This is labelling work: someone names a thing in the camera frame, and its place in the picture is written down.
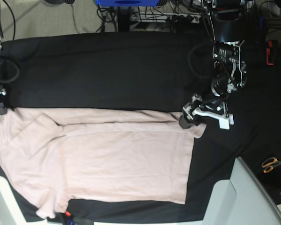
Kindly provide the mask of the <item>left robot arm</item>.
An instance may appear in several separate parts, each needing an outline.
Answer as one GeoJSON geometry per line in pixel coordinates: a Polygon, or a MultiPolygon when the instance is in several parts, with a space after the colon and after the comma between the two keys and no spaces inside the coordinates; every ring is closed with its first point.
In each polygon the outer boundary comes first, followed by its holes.
{"type": "Polygon", "coordinates": [[[202,123],[202,117],[218,120],[221,129],[228,130],[234,124],[229,113],[227,99],[232,92],[241,90],[246,83],[246,63],[241,59],[241,46],[245,41],[244,0],[202,0],[202,22],[210,38],[194,46],[187,55],[190,71],[201,80],[210,81],[206,91],[193,94],[183,106],[179,119],[181,128],[188,129],[202,123]],[[210,45],[214,69],[212,74],[200,74],[192,59],[201,47],[210,45]]]}

